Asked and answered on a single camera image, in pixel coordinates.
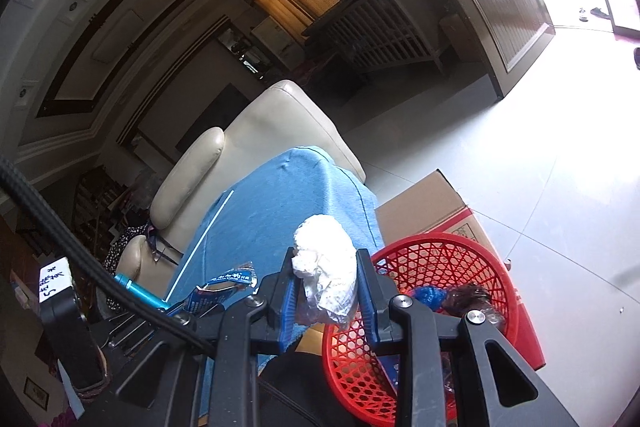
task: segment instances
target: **white label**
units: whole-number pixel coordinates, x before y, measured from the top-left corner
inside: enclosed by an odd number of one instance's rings
[[[46,301],[50,296],[69,288],[72,285],[71,270],[66,257],[47,264],[40,268],[40,302]]]

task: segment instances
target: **brown ceiling frame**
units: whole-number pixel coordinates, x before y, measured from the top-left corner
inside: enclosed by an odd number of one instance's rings
[[[91,100],[56,100],[56,95],[58,94],[60,87],[62,87],[66,76],[69,74],[69,71],[71,71],[71,68],[76,63],[76,60],[78,60],[78,57],[80,56],[84,48],[91,41],[97,31],[102,27],[102,25],[106,22],[108,17],[111,16],[111,14],[123,1],[124,0],[108,0],[104,7],[97,14],[91,17],[87,28],[84,30],[84,32],[82,32],[74,46],[71,48],[71,51],[68,52],[65,60],[62,62],[62,65],[58,69],[56,76],[53,78],[53,81],[49,86],[49,89],[47,90],[47,94],[44,96],[44,100],[42,100],[42,104],[40,105],[40,109],[38,110],[36,118],[41,118],[44,116],[55,116],[60,114],[92,112],[98,105],[98,102],[100,102],[100,98],[104,95],[118,72],[136,52],[140,45],[158,27],[158,25],[168,17],[168,15],[172,11],[174,11],[178,6],[180,6],[181,3],[183,3],[184,0],[175,0],[174,2],[172,2],[144,29],[140,36],[129,45],[127,51],[124,53],[124,55],[122,55],[122,57],[120,57],[120,60],[117,61],[116,65],[105,77],[104,81],[100,85],[100,88]]]

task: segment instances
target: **shoe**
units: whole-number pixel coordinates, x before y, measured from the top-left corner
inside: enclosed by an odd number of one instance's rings
[[[600,17],[601,19],[611,20],[611,15],[608,13],[604,13],[600,8],[592,8],[591,15],[595,15],[596,17]]]

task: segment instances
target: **picture frame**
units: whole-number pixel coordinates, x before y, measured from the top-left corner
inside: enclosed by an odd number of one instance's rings
[[[24,382],[24,389],[22,392],[34,401],[38,406],[47,410],[49,405],[49,393],[35,383],[31,378],[27,377]]]

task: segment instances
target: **blue cloth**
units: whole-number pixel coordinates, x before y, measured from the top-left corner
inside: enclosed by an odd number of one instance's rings
[[[373,255],[384,246],[375,207],[372,192],[351,172],[335,166],[325,151],[290,149],[255,169],[213,204],[169,283],[166,300],[183,300],[196,285],[246,261],[254,263],[259,283],[280,270],[297,227],[315,214],[334,216],[353,246]],[[237,293],[225,306],[244,296],[245,292]],[[294,328],[294,337],[304,329]],[[209,404],[211,375],[208,363],[201,413]]]

